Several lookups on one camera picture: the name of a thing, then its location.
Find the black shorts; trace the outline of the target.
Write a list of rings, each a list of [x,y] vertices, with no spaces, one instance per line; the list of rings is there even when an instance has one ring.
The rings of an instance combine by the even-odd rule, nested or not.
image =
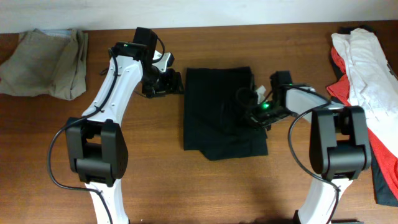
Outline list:
[[[268,155],[266,131],[248,126],[236,101],[236,92],[253,84],[249,67],[188,68],[183,149],[200,151],[210,161]]]

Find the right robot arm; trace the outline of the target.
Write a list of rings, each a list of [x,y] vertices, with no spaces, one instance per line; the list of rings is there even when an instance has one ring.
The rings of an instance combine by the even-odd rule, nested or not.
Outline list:
[[[254,128],[269,129],[294,117],[287,134],[290,153],[312,183],[292,223],[331,223],[345,190],[371,165],[365,112],[360,106],[328,99],[308,84],[294,83],[288,71],[275,72],[270,82],[268,94],[253,87],[236,91],[235,99],[245,110],[243,119]],[[310,168],[300,162],[293,147],[293,130],[300,119],[311,125]]]

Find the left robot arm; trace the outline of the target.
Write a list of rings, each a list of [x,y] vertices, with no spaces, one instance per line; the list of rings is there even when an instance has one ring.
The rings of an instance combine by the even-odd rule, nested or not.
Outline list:
[[[162,41],[151,29],[138,27],[131,42],[109,51],[106,78],[81,118],[67,121],[65,135],[72,172],[89,191],[98,223],[129,223],[121,179],[128,149],[121,125],[138,84],[146,98],[184,93],[181,74],[172,69],[174,56],[156,50]]]

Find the white shirt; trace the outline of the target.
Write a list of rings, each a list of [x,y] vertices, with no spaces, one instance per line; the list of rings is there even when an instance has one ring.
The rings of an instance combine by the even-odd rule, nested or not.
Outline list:
[[[397,153],[397,79],[391,74],[378,38],[357,28],[349,34],[331,35],[344,60],[351,105],[361,106],[368,128],[388,150]]]

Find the light blue folded garment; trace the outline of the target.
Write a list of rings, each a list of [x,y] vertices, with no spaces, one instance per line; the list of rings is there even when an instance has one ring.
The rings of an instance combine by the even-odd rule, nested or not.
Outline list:
[[[69,39],[71,37],[71,30],[40,30],[45,35],[51,37],[59,37],[63,39]]]

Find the folded khaki trousers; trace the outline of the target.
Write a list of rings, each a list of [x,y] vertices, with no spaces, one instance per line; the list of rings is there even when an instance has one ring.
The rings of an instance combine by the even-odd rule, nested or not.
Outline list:
[[[14,53],[1,64],[1,93],[11,96],[50,95],[74,100],[86,91],[88,34],[71,30],[69,39],[39,29],[19,34]]]

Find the red mesh garment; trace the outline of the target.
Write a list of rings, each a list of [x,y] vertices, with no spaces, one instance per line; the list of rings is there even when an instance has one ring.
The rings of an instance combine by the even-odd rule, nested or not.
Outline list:
[[[331,49],[330,62],[338,81],[329,85],[328,93],[348,106],[349,81],[345,63],[335,48]],[[397,158],[389,152],[383,143],[370,131],[372,175],[376,203],[397,206]]]

